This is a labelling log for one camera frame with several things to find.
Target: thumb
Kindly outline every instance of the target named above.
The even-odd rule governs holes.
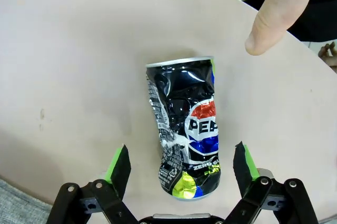
[[[265,0],[245,43],[248,53],[260,55],[276,44],[300,17],[309,0]]]

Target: table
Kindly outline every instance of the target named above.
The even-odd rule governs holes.
[[[278,181],[304,182],[319,219],[335,213],[337,77],[289,34],[249,56],[255,14],[238,0],[0,0],[0,176],[52,202],[125,143],[125,203],[138,218],[225,217],[240,199],[232,158],[243,141]],[[222,178],[209,197],[181,202],[158,181],[145,64],[205,55],[216,63]],[[256,223],[276,219],[263,212]]]

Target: finger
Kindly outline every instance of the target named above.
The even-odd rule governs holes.
[[[276,44],[303,13],[309,0],[265,0],[246,41],[251,55],[261,55]]]

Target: crushed soda can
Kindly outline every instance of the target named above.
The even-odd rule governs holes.
[[[212,58],[146,65],[163,148],[159,180],[166,192],[180,199],[206,196],[220,182]]]

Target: bolt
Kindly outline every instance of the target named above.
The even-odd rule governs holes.
[[[96,188],[101,188],[102,186],[103,186],[103,185],[102,185],[102,183],[100,183],[100,182],[96,184]]]
[[[289,185],[290,185],[290,187],[292,187],[292,188],[294,188],[294,187],[297,186],[297,184],[296,184],[295,181],[290,181],[290,182],[289,182]]]
[[[269,183],[269,182],[268,182],[268,179],[266,179],[266,178],[262,178],[262,179],[261,179],[261,184],[263,184],[264,186],[265,186],[265,185],[268,185],[268,183]]]

